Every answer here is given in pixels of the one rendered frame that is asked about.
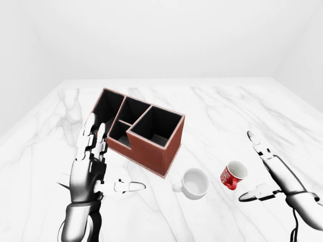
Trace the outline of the red patterned mug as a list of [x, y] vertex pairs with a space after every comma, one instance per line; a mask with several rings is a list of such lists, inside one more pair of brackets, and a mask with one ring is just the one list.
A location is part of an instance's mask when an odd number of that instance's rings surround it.
[[220, 180], [227, 188], [235, 190], [237, 183], [248, 176], [246, 166], [240, 161], [230, 161], [223, 170]]

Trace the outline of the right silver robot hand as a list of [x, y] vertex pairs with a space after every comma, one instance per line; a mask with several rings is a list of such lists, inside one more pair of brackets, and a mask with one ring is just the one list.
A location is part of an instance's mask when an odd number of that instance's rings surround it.
[[256, 189], [241, 195], [239, 197], [240, 202], [249, 202], [254, 200], [264, 201], [274, 198], [277, 193], [284, 193], [288, 196], [307, 191], [295, 173], [279, 156], [274, 155], [269, 148], [262, 145], [260, 139], [251, 131], [247, 132], [247, 136], [253, 143], [253, 148], [263, 161], [267, 171], [280, 188], [276, 191], [271, 191], [267, 184], [257, 185]]

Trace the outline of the red-brown desk caddy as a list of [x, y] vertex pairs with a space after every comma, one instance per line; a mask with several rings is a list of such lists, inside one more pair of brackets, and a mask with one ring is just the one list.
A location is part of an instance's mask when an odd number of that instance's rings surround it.
[[104, 88], [93, 108], [110, 149], [165, 178], [181, 146], [185, 115]]

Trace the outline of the white mug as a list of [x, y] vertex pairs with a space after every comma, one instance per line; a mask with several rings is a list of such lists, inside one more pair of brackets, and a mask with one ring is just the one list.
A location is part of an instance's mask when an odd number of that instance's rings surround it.
[[190, 200], [201, 199], [208, 191], [210, 181], [199, 168], [188, 169], [180, 182], [172, 185], [174, 192], [182, 192]]

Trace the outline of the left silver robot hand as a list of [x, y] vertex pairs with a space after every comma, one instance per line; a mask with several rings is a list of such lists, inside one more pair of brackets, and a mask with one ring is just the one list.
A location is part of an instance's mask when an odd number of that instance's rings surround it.
[[96, 114], [92, 112], [80, 131], [71, 173], [64, 174], [58, 182], [69, 189], [73, 203], [90, 202], [103, 196], [116, 196], [146, 189], [146, 185], [140, 182], [126, 182], [120, 178], [104, 180], [104, 155], [108, 149], [106, 140], [106, 124], [99, 124]]

